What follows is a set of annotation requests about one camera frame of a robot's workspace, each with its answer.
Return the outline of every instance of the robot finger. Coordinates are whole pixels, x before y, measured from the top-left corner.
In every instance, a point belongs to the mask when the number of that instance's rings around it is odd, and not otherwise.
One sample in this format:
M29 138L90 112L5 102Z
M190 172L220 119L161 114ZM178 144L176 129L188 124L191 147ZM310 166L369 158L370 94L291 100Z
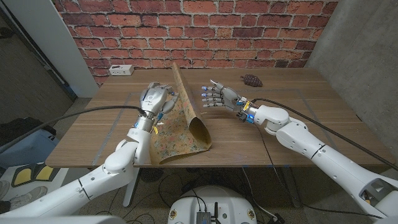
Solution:
M209 87L207 87L207 86L202 86L201 89L202 89L202 90L205 90L205 91L213 92L213 93L220 93L220 90L217 89L217 88L214 87L214 86L209 86Z
M218 97L221 98L221 93L202 93L202 97Z
M202 102L224 103L224 99L218 98L218 97L204 98L204 99L201 99L201 100L202 100Z
M224 106L224 103L208 103L203 105L204 108L217 107L217 106Z

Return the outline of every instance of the shoe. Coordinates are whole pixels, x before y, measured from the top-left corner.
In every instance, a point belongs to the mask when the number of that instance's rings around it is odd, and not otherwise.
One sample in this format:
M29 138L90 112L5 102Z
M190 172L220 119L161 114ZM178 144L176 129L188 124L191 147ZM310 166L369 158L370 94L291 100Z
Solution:
M0 181L0 200L6 196L8 189L10 189L10 182L6 180Z
M34 200L43 197L47 193L47 188L44 186L36 187L35 189L31 190L29 193L21 195L19 197L13 198L10 200L11 202L11 209L14 210L24 205L27 205Z

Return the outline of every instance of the dark pine cone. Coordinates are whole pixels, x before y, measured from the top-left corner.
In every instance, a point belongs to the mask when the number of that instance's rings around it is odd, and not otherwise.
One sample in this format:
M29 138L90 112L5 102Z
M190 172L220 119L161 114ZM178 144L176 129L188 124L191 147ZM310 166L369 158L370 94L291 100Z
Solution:
M253 87L262 87L262 82L259 77L251 74L246 74L243 78L243 82L245 85L253 86Z

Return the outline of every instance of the power strip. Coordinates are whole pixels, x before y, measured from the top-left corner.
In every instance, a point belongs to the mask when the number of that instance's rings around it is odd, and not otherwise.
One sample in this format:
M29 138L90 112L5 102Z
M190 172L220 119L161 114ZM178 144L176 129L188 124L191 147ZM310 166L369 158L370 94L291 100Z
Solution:
M112 65L109 71L111 75L131 75L134 67L132 65Z

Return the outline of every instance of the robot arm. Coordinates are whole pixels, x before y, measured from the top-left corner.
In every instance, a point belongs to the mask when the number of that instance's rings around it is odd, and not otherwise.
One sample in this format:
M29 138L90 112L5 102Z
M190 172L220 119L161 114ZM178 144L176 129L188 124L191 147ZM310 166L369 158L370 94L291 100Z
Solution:
M205 104L203 107L234 105L233 111L242 121L262 125L266 122L267 133L276 136L281 145L309 158L325 174L351 195L366 212L379 217L396 216L398 207L398 181L370 172L357 165L332 147L316 138L308 127L297 119L289 117L282 108L257 106L238 94L231 96L229 88L211 81L214 87L202 87L207 91L214 88L220 92L222 104Z
M172 99L166 101L167 95L172 95ZM133 165L143 164L148 158L155 117L159 120L163 113L171 111L177 97L178 93L175 94L171 86L151 83L140 98L146 115L139 115L127 134L128 140L122 140L103 165L28 205L0 215L0 218L71 215L90 200L130 183L136 175Z

